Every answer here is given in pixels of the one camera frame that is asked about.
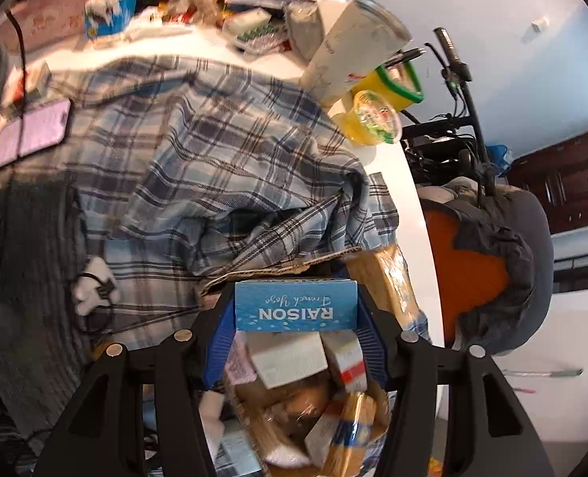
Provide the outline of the blue Raison cigarette box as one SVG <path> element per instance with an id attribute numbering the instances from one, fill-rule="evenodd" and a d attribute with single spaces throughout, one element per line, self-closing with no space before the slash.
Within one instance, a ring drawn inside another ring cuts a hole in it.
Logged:
<path id="1" fill-rule="evenodd" d="M 347 279 L 247 280 L 235 284 L 238 331 L 354 330 L 358 283 Z"/>

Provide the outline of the brown cardboard box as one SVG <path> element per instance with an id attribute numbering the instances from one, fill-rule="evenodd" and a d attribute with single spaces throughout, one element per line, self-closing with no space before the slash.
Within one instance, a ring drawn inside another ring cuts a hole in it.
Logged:
<path id="1" fill-rule="evenodd" d="M 247 280 L 347 279 L 366 287 L 376 306 L 391 313 L 405 331 L 427 336 L 400 247 L 346 250 L 283 267 L 244 270 L 206 281 L 202 308 L 213 308 L 224 287 Z M 377 446 L 390 423 L 387 393 L 368 377 L 354 330 L 259 333 L 238 331 L 224 367 L 222 386 L 232 403 L 250 456 L 263 476 L 317 476 L 330 454 L 346 398 L 364 393 L 373 431 L 351 463 L 356 476 L 376 465 Z"/>

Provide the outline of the chair with dark jacket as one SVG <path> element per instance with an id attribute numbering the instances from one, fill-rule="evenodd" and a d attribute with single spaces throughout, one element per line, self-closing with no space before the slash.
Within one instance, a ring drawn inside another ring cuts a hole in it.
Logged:
<path id="1" fill-rule="evenodd" d="M 486 196 L 465 176 L 420 186 L 438 279 L 445 345 L 489 354 L 523 346 L 547 317 L 554 252 L 534 194 L 499 184 Z"/>

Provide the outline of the dark brown entrance door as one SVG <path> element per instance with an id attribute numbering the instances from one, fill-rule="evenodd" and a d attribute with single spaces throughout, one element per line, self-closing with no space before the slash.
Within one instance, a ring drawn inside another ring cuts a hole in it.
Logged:
<path id="1" fill-rule="evenodd" d="M 517 158 L 506 179 L 538 198 L 553 234 L 588 226 L 588 132 Z"/>

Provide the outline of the blue plaid shirt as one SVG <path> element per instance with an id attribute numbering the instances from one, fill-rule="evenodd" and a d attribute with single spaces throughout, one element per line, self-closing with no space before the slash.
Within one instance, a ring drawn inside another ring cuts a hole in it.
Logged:
<path id="1" fill-rule="evenodd" d="M 217 279 L 394 243 L 399 215 L 296 85 L 188 57 L 62 71 L 75 108 L 56 165 L 78 185 L 119 297 L 80 319 L 137 345 L 188 323 Z"/>

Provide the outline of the black bicycle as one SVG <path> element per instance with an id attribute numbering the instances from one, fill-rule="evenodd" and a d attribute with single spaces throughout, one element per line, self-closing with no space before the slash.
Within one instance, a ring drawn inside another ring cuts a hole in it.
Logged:
<path id="1" fill-rule="evenodd" d="M 479 197 L 496 194 L 497 169 L 488 156 L 479 114 L 469 88 L 471 71 L 461 59 L 448 31 L 436 27 L 433 33 L 439 47 L 425 46 L 441 65 L 441 76 L 454 99 L 454 110 L 427 122 L 417 121 L 408 112 L 403 129 L 403 147 L 409 171 L 418 185 L 443 185 L 466 176 L 479 187 Z"/>

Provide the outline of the pink smartphone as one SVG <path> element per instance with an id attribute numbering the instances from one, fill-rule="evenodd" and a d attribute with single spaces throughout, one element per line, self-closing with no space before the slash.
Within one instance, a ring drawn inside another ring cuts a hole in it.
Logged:
<path id="1" fill-rule="evenodd" d="M 0 131 L 0 169 L 62 143 L 72 110 L 71 99 L 53 100 L 5 125 Z"/>

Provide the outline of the yellow jelly cup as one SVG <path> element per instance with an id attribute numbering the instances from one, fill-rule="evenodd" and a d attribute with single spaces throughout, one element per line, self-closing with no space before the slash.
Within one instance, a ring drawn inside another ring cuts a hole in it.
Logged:
<path id="1" fill-rule="evenodd" d="M 359 145 L 398 143 L 402 124 L 394 107 L 374 91 L 358 91 L 349 111 L 336 113 L 332 120 L 343 135 Z"/>

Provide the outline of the yellow container green rim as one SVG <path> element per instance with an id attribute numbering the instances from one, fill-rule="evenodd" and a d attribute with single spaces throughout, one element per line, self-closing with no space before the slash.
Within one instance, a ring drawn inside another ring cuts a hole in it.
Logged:
<path id="1" fill-rule="evenodd" d="M 387 69 L 379 66 L 350 89 L 352 96 L 359 91 L 372 91 L 388 101 L 396 111 L 403 111 L 423 102 L 423 89 L 410 62 Z"/>

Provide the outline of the white tall tumbler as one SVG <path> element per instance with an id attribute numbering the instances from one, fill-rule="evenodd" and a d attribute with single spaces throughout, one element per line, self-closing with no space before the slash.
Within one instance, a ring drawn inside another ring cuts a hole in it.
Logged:
<path id="1" fill-rule="evenodd" d="M 364 80 L 412 35 L 393 13 L 374 0 L 350 0 L 326 34 L 298 85 L 330 107 Z"/>

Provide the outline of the pink pouch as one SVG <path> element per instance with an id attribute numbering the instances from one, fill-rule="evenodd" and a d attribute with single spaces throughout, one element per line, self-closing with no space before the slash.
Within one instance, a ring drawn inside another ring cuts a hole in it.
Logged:
<path id="1" fill-rule="evenodd" d="M 26 53 L 84 31 L 87 0 L 17 0 L 10 8 Z"/>

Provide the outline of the white wall switch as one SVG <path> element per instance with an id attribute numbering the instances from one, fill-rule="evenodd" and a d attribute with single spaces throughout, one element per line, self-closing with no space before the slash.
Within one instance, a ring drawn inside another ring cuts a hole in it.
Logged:
<path id="1" fill-rule="evenodd" d="M 543 31 L 546 31 L 549 28 L 549 26 L 550 21 L 545 16 L 542 16 L 532 21 L 532 30 L 535 33 L 541 33 Z"/>

